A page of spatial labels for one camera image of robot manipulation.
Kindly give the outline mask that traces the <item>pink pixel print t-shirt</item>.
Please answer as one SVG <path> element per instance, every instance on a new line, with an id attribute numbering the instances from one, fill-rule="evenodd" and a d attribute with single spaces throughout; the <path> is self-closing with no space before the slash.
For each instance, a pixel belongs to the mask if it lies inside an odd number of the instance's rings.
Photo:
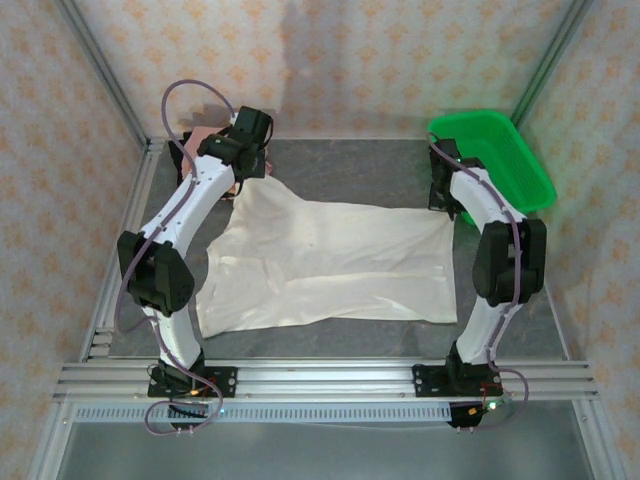
<path id="1" fill-rule="evenodd" d="M 186 140 L 184 148 L 191 156 L 193 160 L 197 158 L 197 150 L 200 144 L 210 135 L 221 132 L 221 128 L 196 126 L 189 138 Z M 183 157 L 180 163 L 179 178 L 184 180 L 191 171 L 191 164 L 186 157 Z M 240 191 L 240 184 L 236 183 L 231 189 L 229 189 L 222 197 L 225 201 L 232 200 Z"/>

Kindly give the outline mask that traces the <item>green plastic basket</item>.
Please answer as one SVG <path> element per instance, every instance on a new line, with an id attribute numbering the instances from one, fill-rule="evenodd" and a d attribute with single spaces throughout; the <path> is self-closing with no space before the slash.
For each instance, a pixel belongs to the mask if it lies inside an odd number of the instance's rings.
<path id="1" fill-rule="evenodd" d="M 469 168 L 485 167 L 518 223 L 554 203 L 550 177 L 506 115 L 493 110 L 444 115 L 432 120 L 428 131 L 452 158 Z"/>

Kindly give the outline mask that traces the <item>black controller board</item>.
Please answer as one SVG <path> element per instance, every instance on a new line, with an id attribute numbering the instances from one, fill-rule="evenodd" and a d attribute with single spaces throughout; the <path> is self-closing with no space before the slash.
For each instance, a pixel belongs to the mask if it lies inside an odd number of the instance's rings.
<path id="1" fill-rule="evenodd" d="M 447 424 L 456 430 L 475 430 L 486 414 L 509 402 L 510 400 L 505 397 L 483 401 L 450 402 L 450 420 Z"/>

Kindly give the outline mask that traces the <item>aluminium side rail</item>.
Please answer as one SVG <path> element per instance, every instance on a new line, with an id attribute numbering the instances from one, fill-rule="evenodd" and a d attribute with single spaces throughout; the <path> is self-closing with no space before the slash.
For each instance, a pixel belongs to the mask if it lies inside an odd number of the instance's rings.
<path id="1" fill-rule="evenodd" d="M 157 163 L 164 149 L 164 141 L 152 141 L 143 150 L 141 161 L 130 188 L 128 203 L 124 209 L 119 231 L 136 230 L 140 227 L 146 208 L 149 191 L 153 183 Z M 110 342 L 114 332 L 114 313 L 121 286 L 121 273 L 114 247 L 110 255 L 101 290 L 84 335 L 79 361 L 87 362 L 91 352 L 98 348 L 98 356 L 108 355 L 108 346 L 97 344 L 98 340 Z"/>

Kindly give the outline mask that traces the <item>aluminium frame post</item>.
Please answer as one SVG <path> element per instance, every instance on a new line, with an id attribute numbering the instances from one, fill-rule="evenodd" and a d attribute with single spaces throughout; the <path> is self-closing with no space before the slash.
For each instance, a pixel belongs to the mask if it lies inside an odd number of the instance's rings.
<path id="1" fill-rule="evenodd" d="M 511 114 L 510 120 L 517 129 L 521 129 L 524 125 L 593 3 L 594 0 L 571 0 L 562 21 L 555 30 L 546 51 Z"/>
<path id="2" fill-rule="evenodd" d="M 127 131 L 137 146 L 145 149 L 149 144 L 149 138 L 76 1 L 53 0 L 53 3 L 119 112 Z"/>

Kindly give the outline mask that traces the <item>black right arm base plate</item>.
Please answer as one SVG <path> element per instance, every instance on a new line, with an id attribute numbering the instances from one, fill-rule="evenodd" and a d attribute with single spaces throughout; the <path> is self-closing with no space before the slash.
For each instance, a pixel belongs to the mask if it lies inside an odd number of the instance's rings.
<path id="1" fill-rule="evenodd" d="M 502 384 L 488 365 L 415 364 L 412 367 L 413 386 L 417 397 L 499 397 Z"/>

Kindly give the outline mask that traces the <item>aluminium mounting rail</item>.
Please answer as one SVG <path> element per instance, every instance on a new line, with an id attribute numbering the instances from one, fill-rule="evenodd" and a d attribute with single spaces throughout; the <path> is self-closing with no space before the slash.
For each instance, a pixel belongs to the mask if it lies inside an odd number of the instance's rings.
<path id="1" fill-rule="evenodd" d="M 417 359 L 236 360 L 236 401 L 413 401 L 412 367 L 439 366 Z M 57 399 L 140 401 L 147 395 L 146 360 L 66 364 L 54 388 Z M 589 365 L 579 361 L 519 361 L 497 379 L 515 400 L 583 400 L 599 396 Z"/>

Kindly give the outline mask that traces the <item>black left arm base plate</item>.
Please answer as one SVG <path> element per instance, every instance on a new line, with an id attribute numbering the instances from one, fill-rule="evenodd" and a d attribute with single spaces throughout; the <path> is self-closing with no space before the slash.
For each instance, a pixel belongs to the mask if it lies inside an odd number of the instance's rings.
<path id="1" fill-rule="evenodd" d="M 175 369 L 165 369 L 154 365 L 147 371 L 149 386 L 147 395 L 151 398 L 214 398 L 217 393 L 201 380 L 193 379 Z M 199 376 L 214 384 L 223 398 L 234 398 L 238 369 L 230 366 L 205 366 Z"/>

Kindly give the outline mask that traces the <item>aluminium frame leg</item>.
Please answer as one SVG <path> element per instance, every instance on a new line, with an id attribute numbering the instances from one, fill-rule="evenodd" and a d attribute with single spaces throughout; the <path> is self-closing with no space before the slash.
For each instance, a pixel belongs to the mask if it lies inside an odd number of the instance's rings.
<path id="1" fill-rule="evenodd" d="M 74 423 L 76 404 L 52 403 L 45 417 L 40 441 L 27 480 L 56 480 Z"/>
<path id="2" fill-rule="evenodd" d="M 594 480 L 627 480 L 601 402 L 574 400 L 573 408 Z"/>

